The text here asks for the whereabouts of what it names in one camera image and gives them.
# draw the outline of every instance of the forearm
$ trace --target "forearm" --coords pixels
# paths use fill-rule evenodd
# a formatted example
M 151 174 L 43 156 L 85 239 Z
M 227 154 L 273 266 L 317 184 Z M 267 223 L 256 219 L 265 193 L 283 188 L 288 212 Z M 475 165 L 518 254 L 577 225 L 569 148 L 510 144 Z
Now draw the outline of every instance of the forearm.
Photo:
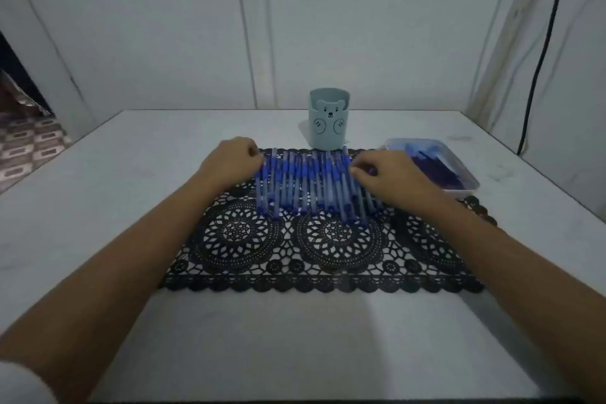
M 603 400 L 606 299 L 458 202 L 431 203 L 423 219 L 567 377 L 587 397 Z
M 0 359 L 34 370 L 60 400 L 84 401 L 215 195 L 199 180 L 179 188 L 17 320 Z

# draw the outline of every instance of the light blue cup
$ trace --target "light blue cup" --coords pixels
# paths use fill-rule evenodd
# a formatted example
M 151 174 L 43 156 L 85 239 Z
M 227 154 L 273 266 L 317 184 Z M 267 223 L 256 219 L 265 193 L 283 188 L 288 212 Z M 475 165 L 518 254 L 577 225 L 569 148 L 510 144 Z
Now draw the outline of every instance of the light blue cup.
M 309 93 L 309 143 L 322 151 L 345 145 L 349 93 L 339 88 L 317 88 Z

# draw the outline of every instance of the person's left hand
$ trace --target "person's left hand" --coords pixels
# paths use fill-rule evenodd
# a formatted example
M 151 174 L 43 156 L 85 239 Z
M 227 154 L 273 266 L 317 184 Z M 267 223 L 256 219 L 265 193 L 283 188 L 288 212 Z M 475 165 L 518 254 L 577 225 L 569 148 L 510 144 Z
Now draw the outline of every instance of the person's left hand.
M 263 154 L 254 140 L 238 136 L 221 141 L 204 159 L 194 176 L 201 185 L 219 194 L 253 177 L 261 165 Z

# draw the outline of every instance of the floor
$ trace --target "floor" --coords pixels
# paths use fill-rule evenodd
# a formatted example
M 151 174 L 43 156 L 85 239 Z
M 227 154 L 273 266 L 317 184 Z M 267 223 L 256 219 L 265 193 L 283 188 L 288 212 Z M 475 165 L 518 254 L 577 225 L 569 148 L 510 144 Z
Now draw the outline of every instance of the floor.
M 0 118 L 0 193 L 55 158 L 71 143 L 54 117 Z

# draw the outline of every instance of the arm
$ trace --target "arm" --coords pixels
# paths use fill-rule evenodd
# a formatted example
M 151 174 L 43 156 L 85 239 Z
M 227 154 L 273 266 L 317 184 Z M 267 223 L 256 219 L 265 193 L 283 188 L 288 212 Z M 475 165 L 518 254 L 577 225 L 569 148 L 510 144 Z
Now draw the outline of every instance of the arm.
M 371 165 L 377 176 L 365 171 Z M 381 200 L 439 230 L 571 382 L 587 398 L 606 400 L 602 295 L 451 199 L 401 151 L 363 152 L 352 175 Z
M 262 161 L 251 139 L 221 142 L 185 185 L 12 324 L 0 359 L 33 370 L 62 402 L 86 400 L 208 205 Z

